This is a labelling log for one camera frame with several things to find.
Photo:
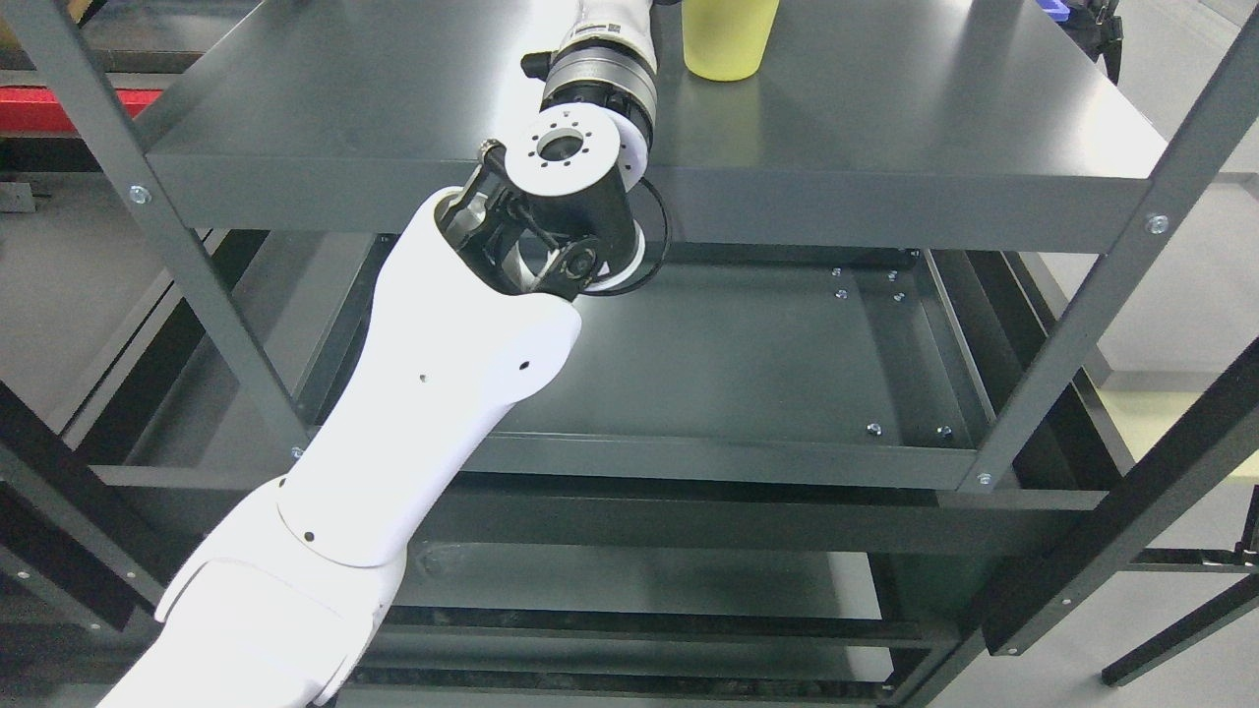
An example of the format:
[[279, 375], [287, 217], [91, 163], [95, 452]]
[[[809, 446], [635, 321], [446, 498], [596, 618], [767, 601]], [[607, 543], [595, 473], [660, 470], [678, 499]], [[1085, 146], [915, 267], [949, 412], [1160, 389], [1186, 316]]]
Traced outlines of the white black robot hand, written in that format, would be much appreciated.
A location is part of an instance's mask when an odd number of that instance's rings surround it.
[[653, 1], [575, 1], [572, 23], [564, 31], [559, 52], [580, 42], [599, 39], [624, 47], [651, 72], [658, 69], [651, 31]]

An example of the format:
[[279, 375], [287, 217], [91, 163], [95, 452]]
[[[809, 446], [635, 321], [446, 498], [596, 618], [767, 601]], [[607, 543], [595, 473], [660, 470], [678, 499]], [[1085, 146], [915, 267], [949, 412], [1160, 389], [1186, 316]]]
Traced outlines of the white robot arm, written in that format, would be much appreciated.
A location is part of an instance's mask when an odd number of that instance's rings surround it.
[[574, 300], [622, 292], [642, 265], [627, 193], [656, 112], [648, 31], [580, 23], [521, 66], [544, 81], [541, 111], [397, 237], [319, 435], [189, 556], [154, 614], [160, 636], [104, 707], [327, 704], [381, 627], [418, 525], [570, 357]]

